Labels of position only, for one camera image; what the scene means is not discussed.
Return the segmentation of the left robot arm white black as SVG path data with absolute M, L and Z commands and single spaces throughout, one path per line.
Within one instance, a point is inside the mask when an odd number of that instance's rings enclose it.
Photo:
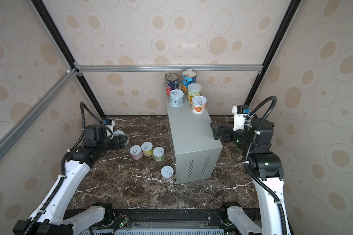
M 90 226 L 112 219 L 110 206 L 94 205 L 65 219 L 64 215 L 76 189 L 94 163 L 109 150 L 123 149 L 129 142 L 123 131 L 114 131 L 106 122 L 83 127 L 72 149 L 62 157 L 61 173 L 55 184 L 27 220 L 19 220 L 16 235 L 79 235 Z

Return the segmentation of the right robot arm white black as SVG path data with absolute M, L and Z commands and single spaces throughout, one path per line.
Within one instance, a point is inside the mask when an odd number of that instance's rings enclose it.
M 250 125 L 234 130 L 212 122 L 213 138 L 223 143 L 233 142 L 243 152 L 243 165 L 257 190 L 261 215 L 261 230 L 254 231 L 255 224 L 238 209 L 227 209 L 229 221 L 243 235 L 289 235 L 291 233 L 285 211 L 283 186 L 284 172 L 281 160 L 271 148 L 274 134 L 273 122 L 253 118 Z

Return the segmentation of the teal label can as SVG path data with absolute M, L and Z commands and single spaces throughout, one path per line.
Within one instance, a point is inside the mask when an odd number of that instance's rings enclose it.
M 183 105 L 184 92 L 182 90 L 174 89 L 169 93 L 170 105 L 178 108 Z

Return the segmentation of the blue progresso soup can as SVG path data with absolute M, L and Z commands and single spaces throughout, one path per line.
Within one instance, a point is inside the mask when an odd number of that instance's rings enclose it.
M 181 74 L 182 74 L 182 79 L 181 79 L 182 91 L 187 94 L 188 86 L 191 83 L 196 83 L 197 72 L 192 69 L 186 69 L 182 71 Z

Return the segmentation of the peach label can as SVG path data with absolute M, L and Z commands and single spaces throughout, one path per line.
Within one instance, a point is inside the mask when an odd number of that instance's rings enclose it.
M 203 114 L 206 110 L 207 99 L 204 96 L 195 96 L 192 98 L 192 112 Z

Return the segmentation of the yellow label can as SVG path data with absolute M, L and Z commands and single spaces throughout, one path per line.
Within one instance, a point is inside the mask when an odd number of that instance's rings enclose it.
M 191 83 L 187 87 L 187 101 L 192 103 L 192 99 L 195 96 L 200 96 L 202 92 L 202 86 L 199 83 Z

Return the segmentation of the dark blue red soup can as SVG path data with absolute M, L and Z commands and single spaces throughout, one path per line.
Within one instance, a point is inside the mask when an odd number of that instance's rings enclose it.
M 170 95 L 172 90 L 179 89 L 179 76 L 176 73 L 167 73 L 165 75 L 166 95 Z

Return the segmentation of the pink label can back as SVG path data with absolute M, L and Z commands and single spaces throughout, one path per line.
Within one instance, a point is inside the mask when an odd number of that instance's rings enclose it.
M 139 145 L 132 146 L 129 151 L 134 160 L 140 160 L 143 157 L 143 151 Z

